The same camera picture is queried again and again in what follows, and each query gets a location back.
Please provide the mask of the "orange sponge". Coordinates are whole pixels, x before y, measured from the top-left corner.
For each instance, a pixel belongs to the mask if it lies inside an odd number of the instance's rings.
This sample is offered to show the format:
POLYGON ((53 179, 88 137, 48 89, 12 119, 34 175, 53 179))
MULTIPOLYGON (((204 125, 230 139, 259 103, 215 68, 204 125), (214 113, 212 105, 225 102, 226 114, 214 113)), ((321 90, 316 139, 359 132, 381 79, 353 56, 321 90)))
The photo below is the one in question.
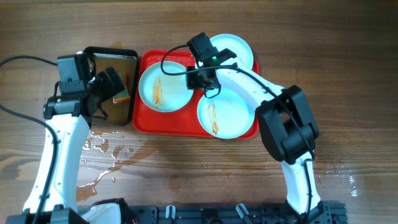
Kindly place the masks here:
POLYGON ((129 87, 129 75, 127 73, 118 72, 119 78, 121 79, 124 90, 120 91, 113 97, 114 103, 125 103, 131 99, 131 91, 129 87))

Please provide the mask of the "stained white plate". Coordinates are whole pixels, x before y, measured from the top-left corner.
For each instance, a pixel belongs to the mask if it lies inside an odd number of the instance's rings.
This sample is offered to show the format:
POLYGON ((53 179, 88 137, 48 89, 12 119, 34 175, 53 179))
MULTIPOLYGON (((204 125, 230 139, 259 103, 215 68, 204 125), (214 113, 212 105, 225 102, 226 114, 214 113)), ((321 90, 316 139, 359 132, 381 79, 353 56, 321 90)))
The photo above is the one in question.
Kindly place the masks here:
POLYGON ((139 96, 150 109, 169 113, 183 108, 192 98, 183 75, 171 76, 162 72, 160 62, 149 66, 139 79, 139 96))
POLYGON ((213 98, 202 96, 197 106, 197 117, 202 128, 210 135, 221 139, 234 139, 246 134, 254 123, 254 109, 243 98, 227 88, 213 98))

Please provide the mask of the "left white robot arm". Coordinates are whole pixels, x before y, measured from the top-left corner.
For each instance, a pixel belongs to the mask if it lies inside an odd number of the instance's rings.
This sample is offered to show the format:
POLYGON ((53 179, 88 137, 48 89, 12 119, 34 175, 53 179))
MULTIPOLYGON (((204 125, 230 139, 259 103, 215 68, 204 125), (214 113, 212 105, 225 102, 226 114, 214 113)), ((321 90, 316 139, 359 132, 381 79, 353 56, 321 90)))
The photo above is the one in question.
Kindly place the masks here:
POLYGON ((61 74, 55 94, 44 106, 46 137, 34 187, 22 214, 7 223, 105 223, 122 221, 120 201, 96 205, 80 215, 76 205, 76 182, 81 150, 90 132, 93 115, 102 102, 125 89, 117 71, 108 67, 61 74))

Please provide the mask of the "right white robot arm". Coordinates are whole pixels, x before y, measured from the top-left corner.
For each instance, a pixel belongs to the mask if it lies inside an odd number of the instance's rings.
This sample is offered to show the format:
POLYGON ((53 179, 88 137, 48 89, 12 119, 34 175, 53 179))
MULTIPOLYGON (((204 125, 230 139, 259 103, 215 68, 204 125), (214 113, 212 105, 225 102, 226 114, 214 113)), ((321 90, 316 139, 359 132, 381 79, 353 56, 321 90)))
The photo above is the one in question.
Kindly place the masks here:
POLYGON ((321 199, 315 187, 313 161, 318 126, 304 92, 273 84, 247 68, 238 58, 221 65, 187 68, 188 86, 215 83, 240 96, 255 110, 264 147, 282 166, 287 203, 310 218, 321 199))

